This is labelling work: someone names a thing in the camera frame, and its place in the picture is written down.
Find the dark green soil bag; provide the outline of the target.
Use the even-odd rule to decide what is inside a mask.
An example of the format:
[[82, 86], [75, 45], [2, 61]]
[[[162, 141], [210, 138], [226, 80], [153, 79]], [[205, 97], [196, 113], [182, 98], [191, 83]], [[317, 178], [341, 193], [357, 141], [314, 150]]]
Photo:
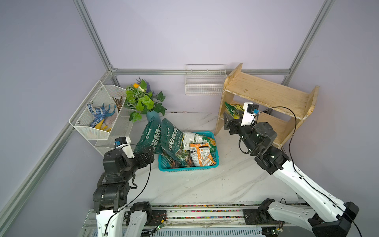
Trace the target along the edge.
[[167, 155], [184, 167], [194, 167], [190, 151], [183, 149], [183, 132], [166, 118], [162, 120], [161, 132], [160, 144]]
[[143, 149], [152, 146], [154, 153], [161, 155], [163, 151], [160, 144], [161, 135], [161, 123], [155, 117], [152, 117], [147, 123], [140, 140], [135, 146], [134, 153], [140, 153]]

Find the orange small bag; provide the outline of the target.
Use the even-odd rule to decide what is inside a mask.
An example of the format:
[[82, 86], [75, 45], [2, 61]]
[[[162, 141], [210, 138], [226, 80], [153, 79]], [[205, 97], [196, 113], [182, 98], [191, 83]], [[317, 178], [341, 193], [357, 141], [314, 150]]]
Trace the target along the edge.
[[190, 144], [191, 159], [196, 167], [214, 166], [214, 161], [208, 143]]

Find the green white tall bag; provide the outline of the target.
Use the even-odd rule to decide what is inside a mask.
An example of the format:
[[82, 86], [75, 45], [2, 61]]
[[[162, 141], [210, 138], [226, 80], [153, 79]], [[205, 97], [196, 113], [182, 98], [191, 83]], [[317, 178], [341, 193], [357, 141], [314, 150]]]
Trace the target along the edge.
[[216, 141], [208, 136], [200, 135], [193, 132], [185, 131], [183, 132], [183, 149], [189, 150], [190, 144], [206, 144], [208, 143], [210, 151], [214, 152], [216, 150]]

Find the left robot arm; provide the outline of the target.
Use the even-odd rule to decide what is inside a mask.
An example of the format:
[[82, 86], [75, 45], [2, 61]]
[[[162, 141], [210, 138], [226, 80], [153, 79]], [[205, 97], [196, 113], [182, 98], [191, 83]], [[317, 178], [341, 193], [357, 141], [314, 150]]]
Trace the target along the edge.
[[166, 224], [166, 216], [158, 220], [148, 201], [128, 201], [130, 190], [137, 189], [134, 183], [136, 171], [154, 162], [154, 148], [144, 148], [129, 158], [124, 147], [105, 153], [104, 173], [93, 194], [96, 213], [97, 235], [99, 237], [120, 237], [122, 227], [127, 225], [127, 237], [151, 237]]

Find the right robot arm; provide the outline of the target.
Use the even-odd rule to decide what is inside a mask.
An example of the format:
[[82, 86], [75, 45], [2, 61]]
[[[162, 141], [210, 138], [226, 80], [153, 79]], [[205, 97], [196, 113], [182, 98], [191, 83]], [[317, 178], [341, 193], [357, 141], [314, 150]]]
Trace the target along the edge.
[[260, 205], [261, 212], [274, 220], [306, 229], [317, 237], [347, 236], [359, 212], [356, 204], [343, 202], [325, 191], [274, 147], [277, 134], [268, 122], [256, 122], [252, 117], [250, 122], [244, 123], [227, 112], [223, 116], [224, 129], [231, 135], [239, 135], [239, 142], [247, 148], [246, 154], [253, 156], [260, 168], [286, 183], [310, 206], [299, 208], [268, 198]]

